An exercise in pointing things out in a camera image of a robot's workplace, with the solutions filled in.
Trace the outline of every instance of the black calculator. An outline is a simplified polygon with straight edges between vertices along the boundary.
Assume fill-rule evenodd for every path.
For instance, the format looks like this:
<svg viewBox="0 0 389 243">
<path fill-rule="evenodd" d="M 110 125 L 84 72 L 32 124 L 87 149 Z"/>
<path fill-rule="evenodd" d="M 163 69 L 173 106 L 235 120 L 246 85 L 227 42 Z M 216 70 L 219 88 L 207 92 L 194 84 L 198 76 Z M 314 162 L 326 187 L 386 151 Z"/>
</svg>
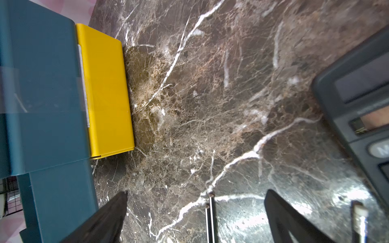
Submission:
<svg viewBox="0 0 389 243">
<path fill-rule="evenodd" d="M 312 83 L 325 118 L 389 206 L 389 26 Z"/>
</svg>

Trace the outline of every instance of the m button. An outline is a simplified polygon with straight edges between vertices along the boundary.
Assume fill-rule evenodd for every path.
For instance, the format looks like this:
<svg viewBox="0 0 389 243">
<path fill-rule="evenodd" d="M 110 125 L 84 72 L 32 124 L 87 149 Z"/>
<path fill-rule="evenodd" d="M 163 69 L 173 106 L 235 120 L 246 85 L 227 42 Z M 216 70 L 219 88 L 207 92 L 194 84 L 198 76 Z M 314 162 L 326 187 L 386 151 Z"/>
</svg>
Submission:
<svg viewBox="0 0 389 243">
<path fill-rule="evenodd" d="M 389 157 L 389 138 L 369 145 L 369 153 L 377 158 Z"/>
</svg>

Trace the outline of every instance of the marble surface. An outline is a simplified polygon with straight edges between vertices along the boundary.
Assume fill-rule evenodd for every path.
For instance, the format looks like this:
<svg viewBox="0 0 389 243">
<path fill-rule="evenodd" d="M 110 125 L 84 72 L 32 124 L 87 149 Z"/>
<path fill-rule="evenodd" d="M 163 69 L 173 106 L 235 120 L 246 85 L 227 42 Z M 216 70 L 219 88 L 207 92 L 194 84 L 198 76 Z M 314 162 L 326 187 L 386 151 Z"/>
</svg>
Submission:
<svg viewBox="0 0 389 243">
<path fill-rule="evenodd" d="M 98 1 L 90 26 L 122 41 L 136 149 L 92 161 L 99 206 L 129 190 L 122 242 L 273 242 L 276 190 L 336 242 L 350 201 L 389 220 L 310 91 L 324 68 L 389 23 L 386 0 Z"/>
</svg>

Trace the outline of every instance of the yellow box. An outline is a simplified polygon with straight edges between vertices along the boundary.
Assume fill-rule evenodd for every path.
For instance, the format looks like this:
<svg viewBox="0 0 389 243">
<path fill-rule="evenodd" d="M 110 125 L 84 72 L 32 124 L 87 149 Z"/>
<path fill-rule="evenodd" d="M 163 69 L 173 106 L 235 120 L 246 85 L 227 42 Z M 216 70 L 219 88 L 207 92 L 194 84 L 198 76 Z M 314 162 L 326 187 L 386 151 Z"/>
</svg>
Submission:
<svg viewBox="0 0 389 243">
<path fill-rule="evenodd" d="M 134 149 L 130 103 L 119 40 L 76 24 L 89 114 L 91 156 L 99 159 Z"/>
</svg>

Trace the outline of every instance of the calculator button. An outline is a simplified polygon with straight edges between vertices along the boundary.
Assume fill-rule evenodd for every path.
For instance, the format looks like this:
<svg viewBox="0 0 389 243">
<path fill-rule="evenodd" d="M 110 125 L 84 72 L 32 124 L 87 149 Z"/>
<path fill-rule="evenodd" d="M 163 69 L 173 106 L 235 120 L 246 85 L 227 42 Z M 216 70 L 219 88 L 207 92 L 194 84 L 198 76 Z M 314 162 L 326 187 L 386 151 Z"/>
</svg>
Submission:
<svg viewBox="0 0 389 243">
<path fill-rule="evenodd" d="M 377 158 L 389 157 L 389 139 L 381 140 L 369 145 L 369 153 Z"/>
<path fill-rule="evenodd" d="M 384 175 L 386 176 L 387 179 L 389 179 L 389 164 L 384 164 L 382 166 L 380 166 L 382 172 L 384 173 Z"/>
</svg>

